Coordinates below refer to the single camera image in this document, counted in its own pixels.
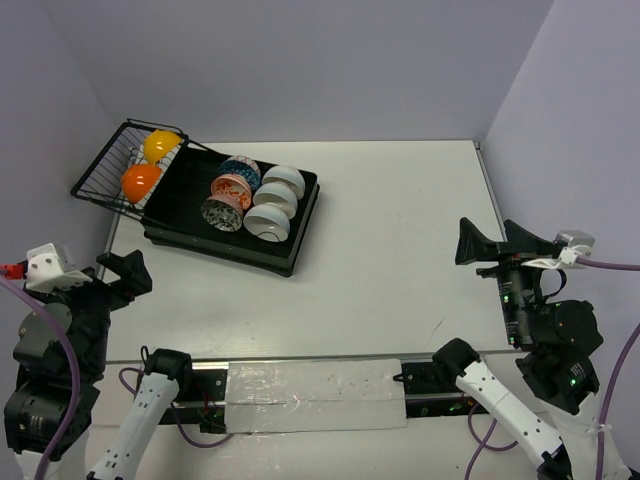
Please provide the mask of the orange floral bowl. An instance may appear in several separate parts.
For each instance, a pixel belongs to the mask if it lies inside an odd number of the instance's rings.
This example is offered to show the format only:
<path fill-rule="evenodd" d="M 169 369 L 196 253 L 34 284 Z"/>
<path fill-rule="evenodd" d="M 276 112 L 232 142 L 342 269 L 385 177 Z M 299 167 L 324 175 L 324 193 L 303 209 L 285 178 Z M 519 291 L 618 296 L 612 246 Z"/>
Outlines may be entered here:
<path fill-rule="evenodd" d="M 234 197 L 244 210 L 248 210 L 252 205 L 252 189 L 239 174 L 222 174 L 215 178 L 211 183 L 211 193 Z"/>

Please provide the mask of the blue patterned bowl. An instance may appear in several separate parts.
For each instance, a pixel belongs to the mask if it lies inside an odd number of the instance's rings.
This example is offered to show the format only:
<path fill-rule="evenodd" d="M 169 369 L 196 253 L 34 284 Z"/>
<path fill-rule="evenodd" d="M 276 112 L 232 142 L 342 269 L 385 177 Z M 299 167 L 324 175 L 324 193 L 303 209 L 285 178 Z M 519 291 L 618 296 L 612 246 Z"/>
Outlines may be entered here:
<path fill-rule="evenodd" d="M 230 156 L 221 163 L 219 171 L 221 174 L 236 174 L 242 176 L 253 192 L 261 186 L 261 170 L 258 164 L 247 156 Z"/>

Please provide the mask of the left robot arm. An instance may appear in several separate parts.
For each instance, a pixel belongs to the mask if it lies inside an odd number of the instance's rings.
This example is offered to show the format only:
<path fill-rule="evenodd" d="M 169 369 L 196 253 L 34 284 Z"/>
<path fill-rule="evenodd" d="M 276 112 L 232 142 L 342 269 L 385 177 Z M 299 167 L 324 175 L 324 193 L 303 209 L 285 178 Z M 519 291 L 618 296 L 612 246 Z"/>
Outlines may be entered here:
<path fill-rule="evenodd" d="M 8 447 L 25 479 L 133 479 L 165 411 L 195 386 L 189 354 L 157 349 L 143 359 L 133 404 L 115 441 L 85 465 L 92 410 L 104 377 L 111 315 L 152 290 L 141 251 L 104 253 L 93 268 L 75 268 L 56 244 L 1 267 L 1 284 L 31 311 L 13 350 L 16 387 L 4 407 Z"/>

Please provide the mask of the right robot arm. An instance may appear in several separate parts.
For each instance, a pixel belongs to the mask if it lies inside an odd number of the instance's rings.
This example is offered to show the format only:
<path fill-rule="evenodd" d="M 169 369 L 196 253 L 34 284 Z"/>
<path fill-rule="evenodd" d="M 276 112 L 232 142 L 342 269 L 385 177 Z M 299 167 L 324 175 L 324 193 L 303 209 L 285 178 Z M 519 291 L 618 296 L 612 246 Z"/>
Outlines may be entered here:
<path fill-rule="evenodd" d="M 511 220 L 504 230 L 504 241 L 492 241 L 461 218 L 455 262 L 480 262 L 477 275 L 496 280 L 508 343 L 526 354 L 516 365 L 553 422 L 533 413 L 459 338 L 433 356 L 437 385 L 481 404 L 523 448 L 540 479 L 638 478 L 606 426 L 611 395 L 601 390 L 590 360 L 604 342 L 592 304 L 554 301 L 540 286 L 543 271 L 564 273 L 589 257 L 594 238 L 565 230 L 544 240 Z"/>

